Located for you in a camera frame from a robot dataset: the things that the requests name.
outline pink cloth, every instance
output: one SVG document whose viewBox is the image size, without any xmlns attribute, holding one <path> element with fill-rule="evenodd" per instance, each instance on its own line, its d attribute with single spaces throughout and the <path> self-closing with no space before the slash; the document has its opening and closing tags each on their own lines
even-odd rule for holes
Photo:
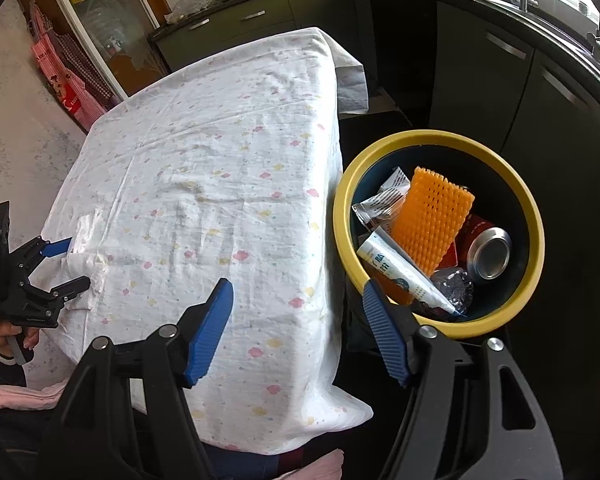
<svg viewBox="0 0 600 480">
<path fill-rule="evenodd" d="M 276 480 L 340 480 L 344 453 L 336 449 L 302 469 L 287 473 Z"/>
<path fill-rule="evenodd" d="M 10 410 L 50 410 L 54 408 L 64 391 L 67 381 L 42 390 L 0 384 L 0 408 Z"/>
</svg>

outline soda can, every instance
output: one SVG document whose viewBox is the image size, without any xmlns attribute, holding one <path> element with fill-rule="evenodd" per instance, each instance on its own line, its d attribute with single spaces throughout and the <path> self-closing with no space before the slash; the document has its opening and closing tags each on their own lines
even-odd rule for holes
<svg viewBox="0 0 600 480">
<path fill-rule="evenodd" d="M 475 283 L 500 276 L 509 265 L 511 238 L 502 228 L 471 214 L 458 236 L 458 261 Z"/>
</svg>

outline cabinet drawer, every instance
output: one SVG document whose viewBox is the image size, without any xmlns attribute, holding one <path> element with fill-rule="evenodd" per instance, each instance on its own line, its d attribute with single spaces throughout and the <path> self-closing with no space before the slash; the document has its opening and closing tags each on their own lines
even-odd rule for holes
<svg viewBox="0 0 600 480">
<path fill-rule="evenodd" d="M 214 14 L 227 38 L 293 20 L 288 0 L 249 0 Z"/>
<path fill-rule="evenodd" d="M 172 72 L 222 50 L 226 29 L 212 14 L 156 42 Z"/>
<path fill-rule="evenodd" d="M 295 30 L 296 24 L 291 22 L 276 23 L 275 25 L 269 25 L 269 27 L 259 28 L 258 30 L 251 30 L 234 36 L 222 42 L 222 50 L 233 48 L 234 46 L 250 43 L 251 41 L 259 40 L 260 38 L 268 38 L 269 36 L 275 36 L 276 34 L 282 34 L 283 32 L 289 32 Z"/>
<path fill-rule="evenodd" d="M 227 48 L 226 44 L 235 46 L 270 34 L 255 35 L 251 40 L 237 40 L 237 43 L 228 43 L 230 38 L 292 20 L 288 0 L 250 0 L 187 24 L 158 40 L 157 46 L 169 68 L 176 71 L 221 52 Z"/>
<path fill-rule="evenodd" d="M 429 126 L 502 149 L 533 48 L 464 10 L 438 3 L 436 75 Z"/>
</svg>

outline dark kitchen cabinet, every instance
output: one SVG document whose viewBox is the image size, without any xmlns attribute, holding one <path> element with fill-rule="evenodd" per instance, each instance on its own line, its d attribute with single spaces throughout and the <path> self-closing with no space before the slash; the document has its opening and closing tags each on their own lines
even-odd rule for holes
<svg viewBox="0 0 600 480">
<path fill-rule="evenodd" d="M 319 27 L 362 62 L 354 0 L 289 0 L 296 28 Z"/>
<path fill-rule="evenodd" d="M 370 1 L 378 84 L 413 128 L 428 128 L 436 67 L 436 2 Z"/>
<path fill-rule="evenodd" d="M 502 156 L 546 237 L 538 288 L 508 325 L 512 350 L 569 470 L 600 444 L 600 106 L 540 52 Z"/>
<path fill-rule="evenodd" d="M 171 71 L 220 52 L 228 46 L 257 40 L 291 28 L 288 0 L 248 0 L 200 18 L 156 41 Z"/>
<path fill-rule="evenodd" d="M 495 25 L 439 2 L 429 127 L 499 152 L 522 97 L 533 51 Z"/>
<path fill-rule="evenodd" d="M 358 20 L 358 44 L 360 61 L 365 66 L 366 88 L 369 95 L 375 95 L 378 89 L 378 61 L 376 59 L 376 35 L 371 0 L 353 0 Z"/>
</svg>

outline metal screw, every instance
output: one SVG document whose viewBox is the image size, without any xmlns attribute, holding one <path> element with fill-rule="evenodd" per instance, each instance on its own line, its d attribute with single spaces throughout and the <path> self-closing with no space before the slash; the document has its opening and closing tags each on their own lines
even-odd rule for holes
<svg viewBox="0 0 600 480">
<path fill-rule="evenodd" d="M 160 337 L 168 339 L 170 337 L 175 336 L 178 333 L 178 327 L 175 325 L 162 325 L 158 329 L 158 334 Z"/>
<path fill-rule="evenodd" d="M 93 340 L 93 343 L 91 343 L 91 347 L 93 347 L 96 350 L 104 350 L 108 345 L 109 345 L 109 340 L 106 337 L 104 337 L 103 335 L 101 335 L 100 337 L 97 337 L 96 339 Z"/>
<path fill-rule="evenodd" d="M 491 350 L 499 352 L 504 348 L 504 343 L 497 337 L 490 337 L 487 339 L 487 346 L 491 348 Z"/>
<path fill-rule="evenodd" d="M 427 339 L 434 339 L 438 335 L 438 331 L 431 325 L 423 325 L 418 329 L 418 333 Z"/>
</svg>

